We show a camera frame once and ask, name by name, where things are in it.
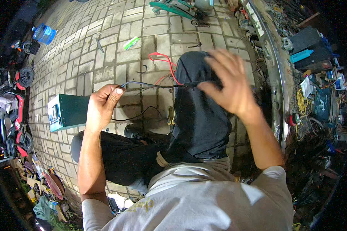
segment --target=yellow printed logo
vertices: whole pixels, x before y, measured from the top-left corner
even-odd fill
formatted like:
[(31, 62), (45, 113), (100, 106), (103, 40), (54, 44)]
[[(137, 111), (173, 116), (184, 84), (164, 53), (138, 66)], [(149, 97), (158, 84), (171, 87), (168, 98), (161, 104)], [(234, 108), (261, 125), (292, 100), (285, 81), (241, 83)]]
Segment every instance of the yellow printed logo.
[(148, 207), (153, 207), (153, 200), (149, 200), (149, 197), (146, 200), (140, 200), (134, 203), (127, 211), (128, 212), (136, 212), (137, 208), (145, 208), (145, 212), (148, 212)]

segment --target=brick pavement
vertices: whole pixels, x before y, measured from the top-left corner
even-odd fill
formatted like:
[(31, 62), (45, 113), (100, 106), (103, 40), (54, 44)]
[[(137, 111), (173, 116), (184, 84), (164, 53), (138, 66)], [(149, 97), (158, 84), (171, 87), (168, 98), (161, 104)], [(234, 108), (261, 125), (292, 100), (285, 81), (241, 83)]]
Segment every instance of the brick pavement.
[[(78, 165), (70, 155), (70, 143), (74, 135), (84, 127), (50, 133), (46, 105), (57, 94), (90, 95), (107, 83), (122, 84), (129, 80), (155, 83), (158, 78), (169, 73), (168, 63), (150, 61), (149, 53), (159, 52), (168, 55), (173, 62), (194, 50), (228, 49), (241, 55), (246, 63), (248, 77), (254, 84), (250, 57), (242, 32), (223, 2), (215, 0), (215, 10), (208, 22), (209, 28), (191, 25), (190, 21), (172, 13), (162, 11), (156, 16), (149, 6), (150, 0), (90, 0), (86, 3), (59, 0), (45, 21), (57, 30), (54, 41), (48, 46), (42, 44), (36, 56), (35, 79), (31, 86), (29, 102), (29, 125), (34, 137), (35, 151), (44, 166), (53, 166), (67, 190), (79, 197), (77, 187)], [(138, 36), (140, 41), (128, 51), (123, 44)], [(200, 48), (189, 48), (198, 44)], [(99, 39), (105, 53), (97, 50)], [(139, 74), (145, 64), (147, 72)], [(172, 84), (165, 79), (162, 84)], [(115, 119), (130, 118), (148, 106), (157, 106), (166, 115), (167, 106), (172, 106), (174, 95), (168, 89), (149, 89), (146, 86), (131, 84), (114, 113)], [(157, 118), (156, 112), (147, 112), (144, 120)], [(247, 140), (245, 129), (235, 116), (231, 117), (233, 132), (227, 153), (233, 159), (249, 150), (244, 145)], [(109, 132), (123, 135), (127, 122), (111, 122)], [(167, 134), (164, 122), (146, 130)], [(136, 191), (112, 182), (106, 184), (107, 193), (137, 195)]]

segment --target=white t-shirt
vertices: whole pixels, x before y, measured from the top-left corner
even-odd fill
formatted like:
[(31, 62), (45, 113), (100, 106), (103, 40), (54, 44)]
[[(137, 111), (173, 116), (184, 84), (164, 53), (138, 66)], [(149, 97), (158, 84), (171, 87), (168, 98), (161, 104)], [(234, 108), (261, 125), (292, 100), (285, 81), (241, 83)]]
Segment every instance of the white t-shirt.
[(154, 176), (145, 198), (113, 218), (95, 199), (82, 202), (90, 230), (291, 230), (285, 171), (270, 167), (251, 184), (234, 181), (229, 158), (182, 163)]

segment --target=green box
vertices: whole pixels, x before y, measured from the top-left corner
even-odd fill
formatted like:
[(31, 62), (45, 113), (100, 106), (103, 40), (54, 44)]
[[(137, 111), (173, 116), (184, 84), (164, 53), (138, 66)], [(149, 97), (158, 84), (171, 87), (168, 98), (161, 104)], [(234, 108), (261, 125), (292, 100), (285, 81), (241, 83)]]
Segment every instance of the green box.
[(56, 95), (48, 102), (50, 132), (86, 124), (90, 96)]

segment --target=black shoe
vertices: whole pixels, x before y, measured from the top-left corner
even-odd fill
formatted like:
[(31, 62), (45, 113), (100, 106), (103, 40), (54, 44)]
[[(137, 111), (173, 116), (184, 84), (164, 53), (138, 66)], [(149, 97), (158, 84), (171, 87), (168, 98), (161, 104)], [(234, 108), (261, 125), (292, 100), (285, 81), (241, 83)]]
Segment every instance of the black shoe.
[(138, 128), (133, 127), (132, 124), (129, 124), (125, 127), (124, 135), (125, 135), (125, 137), (130, 138), (130, 139), (137, 139), (138, 141), (145, 141), (145, 142), (147, 142), (147, 144), (156, 143), (152, 139), (150, 139), (146, 136), (140, 135), (140, 131), (138, 130)]

